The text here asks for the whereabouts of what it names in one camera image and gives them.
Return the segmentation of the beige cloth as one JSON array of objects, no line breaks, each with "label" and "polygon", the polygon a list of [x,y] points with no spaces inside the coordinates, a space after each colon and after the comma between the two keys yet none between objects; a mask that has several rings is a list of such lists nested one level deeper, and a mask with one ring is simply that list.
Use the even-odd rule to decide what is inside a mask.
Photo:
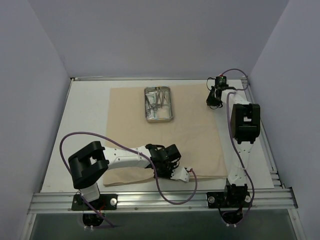
[{"label": "beige cloth", "polygon": [[106,136],[128,148],[175,144],[181,154],[180,165],[193,168],[199,179],[225,179],[228,171],[216,119],[206,105],[206,85],[171,85],[170,91],[173,119],[149,123],[144,87],[112,88]]}]

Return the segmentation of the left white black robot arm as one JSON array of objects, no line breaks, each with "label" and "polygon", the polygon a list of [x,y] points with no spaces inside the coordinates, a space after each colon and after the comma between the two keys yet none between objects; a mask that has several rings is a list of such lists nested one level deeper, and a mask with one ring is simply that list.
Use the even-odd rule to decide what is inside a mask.
[{"label": "left white black robot arm", "polygon": [[98,179],[107,171],[119,168],[155,166],[159,178],[189,181],[187,169],[180,166],[181,154],[172,144],[168,147],[147,144],[128,150],[102,146],[93,141],[68,158],[73,187],[83,194],[83,204],[90,210],[100,206]]}]

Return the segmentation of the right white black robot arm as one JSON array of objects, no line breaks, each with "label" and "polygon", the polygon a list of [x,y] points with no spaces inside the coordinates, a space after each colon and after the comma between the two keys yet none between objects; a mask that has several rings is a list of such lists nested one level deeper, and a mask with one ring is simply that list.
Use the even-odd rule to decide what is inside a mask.
[{"label": "right white black robot arm", "polygon": [[226,107],[228,134],[235,157],[232,160],[227,183],[232,187],[246,187],[252,183],[247,174],[250,154],[261,132],[261,107],[241,96],[240,90],[227,83],[220,74],[209,87],[206,105],[212,110]]}]

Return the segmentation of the metal instrument tray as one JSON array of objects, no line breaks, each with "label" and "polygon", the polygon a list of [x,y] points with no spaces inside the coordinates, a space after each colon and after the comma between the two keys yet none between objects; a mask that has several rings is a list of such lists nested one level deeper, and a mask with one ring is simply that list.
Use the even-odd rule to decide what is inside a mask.
[{"label": "metal instrument tray", "polygon": [[169,86],[148,86],[143,95],[144,117],[148,123],[167,123],[173,120],[172,91]]}]

